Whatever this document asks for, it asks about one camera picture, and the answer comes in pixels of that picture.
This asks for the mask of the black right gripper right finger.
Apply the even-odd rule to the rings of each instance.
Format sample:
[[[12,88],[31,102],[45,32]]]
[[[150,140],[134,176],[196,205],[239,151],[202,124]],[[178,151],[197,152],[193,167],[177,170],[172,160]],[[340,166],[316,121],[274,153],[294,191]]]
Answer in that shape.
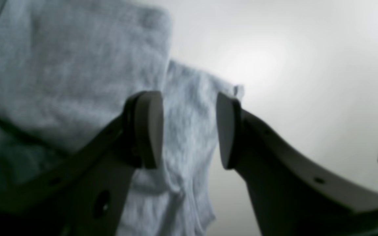
[[[303,156],[267,123],[220,92],[222,166],[246,183],[263,236],[378,236],[378,193]]]

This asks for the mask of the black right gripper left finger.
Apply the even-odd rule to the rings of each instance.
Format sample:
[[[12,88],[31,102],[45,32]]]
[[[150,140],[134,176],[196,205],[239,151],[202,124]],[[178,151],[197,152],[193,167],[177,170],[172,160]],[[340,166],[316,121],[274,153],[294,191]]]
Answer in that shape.
[[[136,169],[162,159],[163,97],[142,91],[88,145],[0,194],[0,236],[114,236]]]

